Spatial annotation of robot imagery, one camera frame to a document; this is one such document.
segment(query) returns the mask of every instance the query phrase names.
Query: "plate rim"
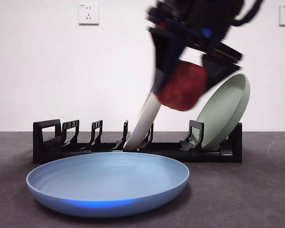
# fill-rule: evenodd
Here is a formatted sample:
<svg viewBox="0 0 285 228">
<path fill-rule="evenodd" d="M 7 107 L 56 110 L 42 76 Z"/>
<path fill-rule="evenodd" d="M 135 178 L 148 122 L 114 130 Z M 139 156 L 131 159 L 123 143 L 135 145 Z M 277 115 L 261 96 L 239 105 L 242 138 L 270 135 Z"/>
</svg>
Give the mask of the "plate rim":
<svg viewBox="0 0 285 228">
<path fill-rule="evenodd" d="M 53 194 L 48 194 L 48 193 L 45 193 L 44 191 L 40 191 L 38 189 L 36 189 L 35 187 L 33 187 L 30 182 L 29 182 L 29 175 L 31 175 L 32 172 L 34 172 L 35 170 L 43 167 L 43 166 L 46 166 L 50 163 L 55 163 L 57 161 L 60 161 L 60 160 L 64 160 L 64 159 L 72 159 L 74 157 L 77 157 L 77 156 L 88 156 L 88 155 L 97 155 L 97 154 L 108 154 L 108 153 L 118 153 L 118 154 L 123 154 L 123 153 L 126 153 L 126 154 L 140 154 L 140 155 L 145 155 L 147 154 L 148 156 L 157 156 L 157 157 L 163 157 L 165 159 L 168 159 L 168 160 L 173 160 L 173 162 L 177 162 L 179 164 L 181 164 L 183 167 L 185 167 L 186 171 L 187 171 L 187 175 L 186 177 L 184 178 L 184 180 L 180 183 L 178 183 L 177 185 L 169 188 L 168 190 L 165 190 L 165 191 L 161 191 L 159 193 L 156 193 L 156 194 L 151 194 L 151 195 L 147 195 L 147 196 L 141 196 L 141 197 L 136 197 L 136 198 L 124 198 L 124 199 L 110 199 L 110 200 L 94 200 L 94 199 L 75 199 L 75 198 L 67 198 L 67 197 L 60 197 L 60 196 L 56 196 L 56 195 L 53 195 Z M 189 176 L 190 176 L 190 170 L 189 168 L 182 162 L 178 161 L 178 160 L 175 160 L 175 159 L 172 159 L 172 158 L 169 158 L 169 157 L 165 157 L 165 156 L 161 156 L 161 155 L 157 155 L 157 154 L 151 154 L 151 153 L 139 153 L 139 152 L 98 152 L 98 153 L 91 153 L 91 154 L 82 154 L 82 155 L 77 155 L 77 156 L 72 156 L 72 157 L 67 157 L 67 158 L 62 158 L 62 159 L 58 159 L 58 160 L 55 160 L 55 161 L 50 161 L 48 163 L 45 163 L 45 164 L 42 164 L 36 168 L 34 168 L 33 170 L 31 170 L 27 176 L 26 176 L 26 183 L 27 183 L 27 186 L 29 189 L 31 190 L 34 190 L 35 192 L 38 192 L 39 194 L 42 194 L 42 195 L 45 195 L 47 197 L 52 197 L 52 198 L 55 198 L 55 199 L 61 199 L 61 200 L 73 200 L 73 201 L 89 201 L 89 202 L 112 202 L 112 201 L 123 201 L 123 200 L 136 200 L 136 199 L 143 199 L 143 198 L 147 198 L 147 197 L 153 197 L 153 196 L 157 196 L 157 195 L 160 195 L 160 194 L 163 194 L 165 192 L 169 192 L 179 186 L 181 186 L 182 184 L 184 184 L 185 182 L 188 181 L 189 179 Z"/>
</svg>

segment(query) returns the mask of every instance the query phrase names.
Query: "red object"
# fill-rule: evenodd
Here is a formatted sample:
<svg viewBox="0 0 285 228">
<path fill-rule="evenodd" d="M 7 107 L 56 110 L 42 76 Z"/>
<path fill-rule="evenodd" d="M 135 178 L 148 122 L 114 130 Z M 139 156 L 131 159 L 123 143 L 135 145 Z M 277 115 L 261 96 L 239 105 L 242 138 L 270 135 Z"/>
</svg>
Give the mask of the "red object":
<svg viewBox="0 0 285 228">
<path fill-rule="evenodd" d="M 157 94 L 160 103 L 179 111 L 191 109 L 204 93 L 206 70 L 193 63 L 179 60 L 163 89 Z"/>
</svg>

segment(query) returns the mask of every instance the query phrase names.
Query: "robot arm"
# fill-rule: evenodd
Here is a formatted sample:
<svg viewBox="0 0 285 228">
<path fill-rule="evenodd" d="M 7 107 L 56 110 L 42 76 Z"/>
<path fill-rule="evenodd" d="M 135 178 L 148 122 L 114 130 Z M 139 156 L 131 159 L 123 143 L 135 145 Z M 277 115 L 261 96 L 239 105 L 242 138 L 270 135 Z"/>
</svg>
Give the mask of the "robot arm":
<svg viewBox="0 0 285 228">
<path fill-rule="evenodd" d="M 156 49 L 156 73 L 153 92 L 158 94 L 174 71 L 186 47 L 204 52 L 203 67 L 207 72 L 206 91 L 240 69 L 242 54 L 221 41 L 230 26 L 249 22 L 263 0 L 256 0 L 241 20 L 235 16 L 244 0 L 166 0 L 148 12 L 149 28 Z"/>
</svg>

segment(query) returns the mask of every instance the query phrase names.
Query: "dish rack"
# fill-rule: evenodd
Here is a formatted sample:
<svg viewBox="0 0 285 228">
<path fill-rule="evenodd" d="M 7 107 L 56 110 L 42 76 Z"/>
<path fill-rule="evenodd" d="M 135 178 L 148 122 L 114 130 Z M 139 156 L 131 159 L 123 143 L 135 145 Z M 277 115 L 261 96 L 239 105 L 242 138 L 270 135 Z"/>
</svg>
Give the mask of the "dish rack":
<svg viewBox="0 0 285 228">
<path fill-rule="evenodd" d="M 42 129 L 55 127 L 55 137 L 43 140 Z M 67 130 L 75 128 L 75 134 L 67 141 Z M 116 142 L 101 142 L 103 121 L 92 123 L 89 142 L 78 142 L 79 120 L 60 123 L 59 119 L 33 123 L 33 162 L 37 164 L 57 159 L 99 152 L 122 152 L 128 134 L 128 121 L 123 125 L 123 137 Z M 195 144 L 189 142 L 192 129 L 199 130 Z M 184 140 L 179 142 L 153 142 L 152 124 L 145 139 L 132 152 L 150 153 L 170 157 L 182 162 L 242 162 L 242 123 L 238 123 L 231 134 L 214 150 L 202 150 L 204 123 L 189 121 L 189 131 Z"/>
</svg>

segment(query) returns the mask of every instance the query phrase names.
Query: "white wall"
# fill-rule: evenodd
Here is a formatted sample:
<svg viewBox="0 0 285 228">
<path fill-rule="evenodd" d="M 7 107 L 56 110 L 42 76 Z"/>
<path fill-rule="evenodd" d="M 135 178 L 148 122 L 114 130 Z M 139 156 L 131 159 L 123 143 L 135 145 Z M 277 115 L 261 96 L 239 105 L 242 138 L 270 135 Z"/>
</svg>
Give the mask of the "white wall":
<svg viewBox="0 0 285 228">
<path fill-rule="evenodd" d="M 81 131 L 103 119 L 104 131 L 133 126 L 153 77 L 146 9 L 155 0 L 98 0 L 99 26 L 77 25 L 79 0 L 0 0 L 0 131 L 79 119 Z M 243 12 L 252 4 L 247 0 Z M 246 131 L 285 131 L 285 28 L 278 5 L 265 0 L 253 23 L 233 28 L 225 43 L 242 52 L 251 99 Z M 188 49 L 182 59 L 200 63 Z M 186 131 L 213 90 L 188 112 L 162 107 L 156 131 Z"/>
</svg>

